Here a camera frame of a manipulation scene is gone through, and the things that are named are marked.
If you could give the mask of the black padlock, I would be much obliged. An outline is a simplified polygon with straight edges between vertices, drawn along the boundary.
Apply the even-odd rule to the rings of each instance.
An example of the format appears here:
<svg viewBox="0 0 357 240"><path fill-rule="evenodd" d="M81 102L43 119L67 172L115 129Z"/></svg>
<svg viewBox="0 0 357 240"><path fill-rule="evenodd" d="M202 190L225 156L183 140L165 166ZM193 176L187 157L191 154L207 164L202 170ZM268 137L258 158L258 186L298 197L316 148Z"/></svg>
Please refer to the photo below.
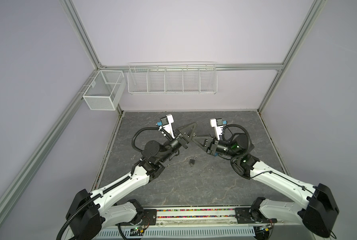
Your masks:
<svg viewBox="0 0 357 240"><path fill-rule="evenodd" d="M198 162L198 156L195 156L189 160L189 166L193 167L197 162Z"/></svg>

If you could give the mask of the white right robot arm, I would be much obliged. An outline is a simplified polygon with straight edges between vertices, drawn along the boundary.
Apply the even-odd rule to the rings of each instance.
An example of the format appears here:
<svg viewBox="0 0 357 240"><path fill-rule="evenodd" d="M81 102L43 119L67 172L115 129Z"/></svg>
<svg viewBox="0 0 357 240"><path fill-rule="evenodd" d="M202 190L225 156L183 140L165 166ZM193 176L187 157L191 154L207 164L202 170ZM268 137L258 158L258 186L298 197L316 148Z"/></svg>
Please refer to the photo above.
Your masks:
<svg viewBox="0 0 357 240"><path fill-rule="evenodd" d="M248 131L237 124L215 127L216 135L193 136L192 141L209 155L221 155L242 178L263 183L288 197L291 202L257 198L251 205L254 221L280 219L304 225L321 238L337 236L333 232L339 208L331 189L294 179L270 167L250 152L254 145Z"/></svg>

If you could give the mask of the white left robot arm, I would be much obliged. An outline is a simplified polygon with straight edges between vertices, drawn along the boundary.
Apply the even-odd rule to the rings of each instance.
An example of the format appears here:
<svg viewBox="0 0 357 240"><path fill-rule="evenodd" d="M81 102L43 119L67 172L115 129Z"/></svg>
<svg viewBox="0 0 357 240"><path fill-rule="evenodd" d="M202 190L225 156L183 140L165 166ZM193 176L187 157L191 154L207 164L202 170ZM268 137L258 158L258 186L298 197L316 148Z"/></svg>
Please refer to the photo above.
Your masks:
<svg viewBox="0 0 357 240"><path fill-rule="evenodd" d="M132 191L147 185L156 179L165 169L163 162L179 155L181 147L194 137L196 123L191 123L174 130L170 135L163 127L146 127L138 130L132 138L132 147L141 158L133 164L129 173L112 183L88 192L79 191L66 214L66 222L56 238L60 240L67 228L73 232L74 240L92 240L107 227L121 223L140 223L144 209L136 200L118 205L118 201ZM143 149L136 146L136 139L142 132L158 131L165 135L167 141L160 144L151 140Z"/></svg>

